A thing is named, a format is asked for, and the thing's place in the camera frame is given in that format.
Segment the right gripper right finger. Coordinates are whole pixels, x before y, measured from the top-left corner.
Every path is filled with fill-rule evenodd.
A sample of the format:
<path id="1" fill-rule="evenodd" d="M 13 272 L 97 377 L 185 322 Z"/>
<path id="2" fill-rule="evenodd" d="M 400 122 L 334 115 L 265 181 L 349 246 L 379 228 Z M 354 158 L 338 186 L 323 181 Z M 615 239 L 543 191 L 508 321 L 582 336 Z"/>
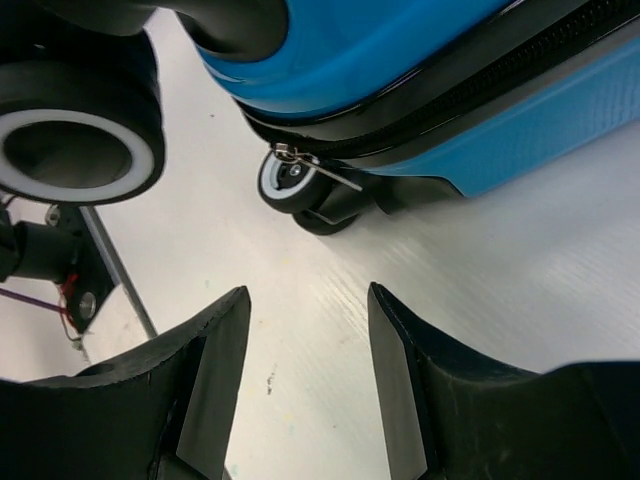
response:
<path id="1" fill-rule="evenodd" d="M 369 340 L 394 479 L 635 479 L 639 365 L 535 373 L 489 357 L 370 285 Z"/>

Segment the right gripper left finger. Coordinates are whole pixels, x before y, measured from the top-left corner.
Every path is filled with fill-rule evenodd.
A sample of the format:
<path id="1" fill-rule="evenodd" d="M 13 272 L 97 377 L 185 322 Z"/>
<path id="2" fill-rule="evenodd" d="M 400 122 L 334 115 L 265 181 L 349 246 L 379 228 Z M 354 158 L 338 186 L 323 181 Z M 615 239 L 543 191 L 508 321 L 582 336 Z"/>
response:
<path id="1" fill-rule="evenodd" d="M 74 376 L 1 384 L 5 479 L 220 479 L 248 343 L 238 287 Z"/>

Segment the silver zipper pull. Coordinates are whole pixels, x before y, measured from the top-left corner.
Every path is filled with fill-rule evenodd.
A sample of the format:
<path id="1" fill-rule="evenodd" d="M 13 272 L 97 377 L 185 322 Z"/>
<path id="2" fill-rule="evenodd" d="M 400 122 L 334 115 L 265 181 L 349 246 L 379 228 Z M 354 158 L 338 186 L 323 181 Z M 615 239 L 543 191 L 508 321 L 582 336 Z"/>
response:
<path id="1" fill-rule="evenodd" d="M 272 152 L 274 153 L 275 157 L 284 162 L 284 163 L 289 163 L 289 164 L 302 164 L 307 166 L 308 168 L 312 169 L 312 170 L 316 170 L 317 172 L 319 172 L 322 175 L 325 175 L 326 177 L 345 185 L 346 187 L 349 187 L 357 192 L 362 192 L 363 191 L 363 187 L 349 179 L 347 179 L 344 176 L 341 176 L 335 172 L 333 172 L 332 170 L 329 170 L 325 167 L 322 166 L 321 161 L 318 160 L 316 157 L 314 157 L 313 155 L 311 155 L 308 152 L 302 152 L 299 149 L 297 149 L 294 146 L 291 146 L 289 144 L 286 143 L 275 143 L 272 145 Z"/>

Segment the blue kids suitcase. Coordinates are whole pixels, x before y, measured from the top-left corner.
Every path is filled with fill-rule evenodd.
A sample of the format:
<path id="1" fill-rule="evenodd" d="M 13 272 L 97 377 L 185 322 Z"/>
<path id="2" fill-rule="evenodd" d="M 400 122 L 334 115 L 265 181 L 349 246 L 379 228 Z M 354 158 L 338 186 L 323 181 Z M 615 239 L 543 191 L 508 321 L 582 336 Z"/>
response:
<path id="1" fill-rule="evenodd" d="M 161 10 L 267 144 L 262 200 L 315 235 L 481 195 L 639 118 L 635 1 L 5 1 L 3 191 L 104 205 L 159 180 Z"/>

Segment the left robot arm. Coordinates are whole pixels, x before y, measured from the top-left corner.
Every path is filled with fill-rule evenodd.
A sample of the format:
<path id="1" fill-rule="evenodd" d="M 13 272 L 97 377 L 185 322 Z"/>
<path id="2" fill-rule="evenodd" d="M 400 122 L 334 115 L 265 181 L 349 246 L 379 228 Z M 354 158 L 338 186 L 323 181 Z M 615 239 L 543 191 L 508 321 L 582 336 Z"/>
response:
<path id="1" fill-rule="evenodd" d="M 61 285 L 76 271 L 83 253 L 83 238 L 51 205 L 45 222 L 12 220 L 9 202 L 1 202 L 1 282 L 10 277 L 50 281 Z"/>

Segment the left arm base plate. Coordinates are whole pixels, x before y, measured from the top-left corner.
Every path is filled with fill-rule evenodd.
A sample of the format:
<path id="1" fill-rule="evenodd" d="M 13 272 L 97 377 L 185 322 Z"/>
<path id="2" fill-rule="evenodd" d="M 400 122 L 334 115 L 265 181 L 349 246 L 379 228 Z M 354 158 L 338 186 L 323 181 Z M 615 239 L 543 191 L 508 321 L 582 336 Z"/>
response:
<path id="1" fill-rule="evenodd" d="M 97 223 L 92 207 L 52 205 L 45 222 L 71 234 L 75 250 L 70 270 L 59 285 L 66 317 L 75 331 L 83 335 L 93 323 L 111 292 L 120 284 L 120 276 L 107 248 L 108 237 Z"/>

